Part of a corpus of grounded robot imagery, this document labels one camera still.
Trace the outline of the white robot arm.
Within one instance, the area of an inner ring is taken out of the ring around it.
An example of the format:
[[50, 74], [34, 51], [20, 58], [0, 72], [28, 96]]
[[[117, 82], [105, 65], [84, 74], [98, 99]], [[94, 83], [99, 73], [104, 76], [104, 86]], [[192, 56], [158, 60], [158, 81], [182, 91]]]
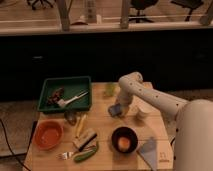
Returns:
[[117, 103], [127, 107], [133, 96], [176, 120], [174, 171], [213, 171], [213, 101], [188, 101], [143, 85], [139, 72], [119, 78]]

